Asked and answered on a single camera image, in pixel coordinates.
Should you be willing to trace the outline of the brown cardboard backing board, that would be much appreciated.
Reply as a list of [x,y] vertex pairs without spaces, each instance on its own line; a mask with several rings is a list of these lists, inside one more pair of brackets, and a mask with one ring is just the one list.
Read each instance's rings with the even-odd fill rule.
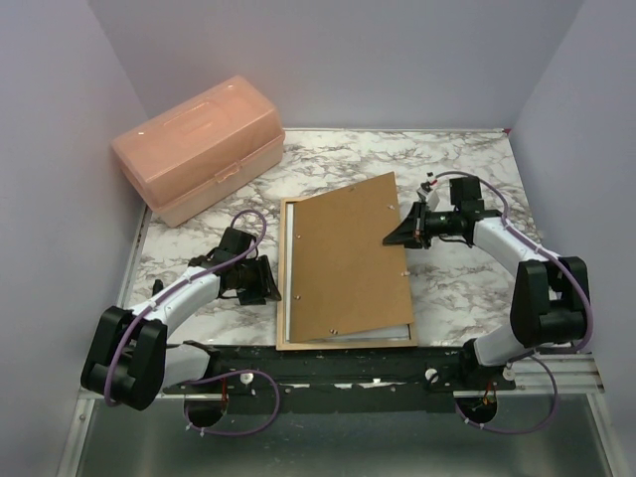
[[393,173],[287,205],[281,230],[289,342],[411,338],[405,251]]

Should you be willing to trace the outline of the red sunset photo print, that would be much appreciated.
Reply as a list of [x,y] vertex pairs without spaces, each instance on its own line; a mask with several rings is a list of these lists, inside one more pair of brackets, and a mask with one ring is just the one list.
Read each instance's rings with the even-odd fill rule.
[[397,212],[358,234],[336,228],[304,235],[297,230],[301,205],[289,200],[282,208],[277,350],[415,346],[405,252],[382,245]]

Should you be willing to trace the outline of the wooden picture frame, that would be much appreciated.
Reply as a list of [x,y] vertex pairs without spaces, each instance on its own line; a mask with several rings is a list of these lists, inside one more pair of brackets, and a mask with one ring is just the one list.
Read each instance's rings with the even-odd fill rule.
[[306,197],[284,198],[281,201],[277,285],[282,299],[277,303],[276,350],[291,352],[416,347],[418,340],[414,323],[404,326],[405,336],[400,339],[355,338],[352,335],[345,335],[343,339],[318,340],[317,342],[308,343],[296,343],[290,340],[293,212],[295,204],[304,200],[306,200]]

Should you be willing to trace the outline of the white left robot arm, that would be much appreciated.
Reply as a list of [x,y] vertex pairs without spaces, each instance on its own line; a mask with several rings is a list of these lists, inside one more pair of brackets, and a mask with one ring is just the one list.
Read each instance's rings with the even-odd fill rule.
[[83,388],[109,404],[147,408],[165,388],[188,382],[200,393],[221,377],[211,348],[196,342],[170,345],[168,338],[200,308],[236,294],[241,306],[281,299],[260,238],[226,228],[220,244],[188,262],[172,284],[158,281],[146,301],[107,308],[99,317],[80,375]]

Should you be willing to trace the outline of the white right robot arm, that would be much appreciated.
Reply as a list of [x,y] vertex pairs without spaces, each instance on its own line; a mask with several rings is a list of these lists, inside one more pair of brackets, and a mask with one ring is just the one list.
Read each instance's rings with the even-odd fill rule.
[[510,207],[486,207],[487,181],[465,172],[445,172],[452,206],[437,212],[432,206],[438,176],[421,183],[406,218],[383,240],[385,246],[428,249],[435,239],[455,240],[478,247],[495,258],[514,279],[506,324],[466,342],[457,377],[477,390],[493,378],[493,368],[524,359],[535,352],[576,353],[591,339],[593,312],[587,266],[576,256],[545,249],[508,219]]

